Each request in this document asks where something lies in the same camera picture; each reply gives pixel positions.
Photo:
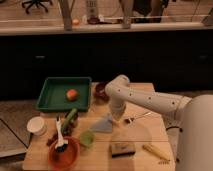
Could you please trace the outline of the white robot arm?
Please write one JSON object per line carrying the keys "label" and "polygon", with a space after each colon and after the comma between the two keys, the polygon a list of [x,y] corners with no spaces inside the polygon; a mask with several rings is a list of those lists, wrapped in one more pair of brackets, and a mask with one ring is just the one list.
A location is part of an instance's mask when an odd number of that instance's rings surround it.
{"label": "white robot arm", "polygon": [[180,121],[175,171],[213,171],[213,95],[190,98],[137,90],[130,87],[125,75],[110,81],[105,92],[115,120],[130,102]]}

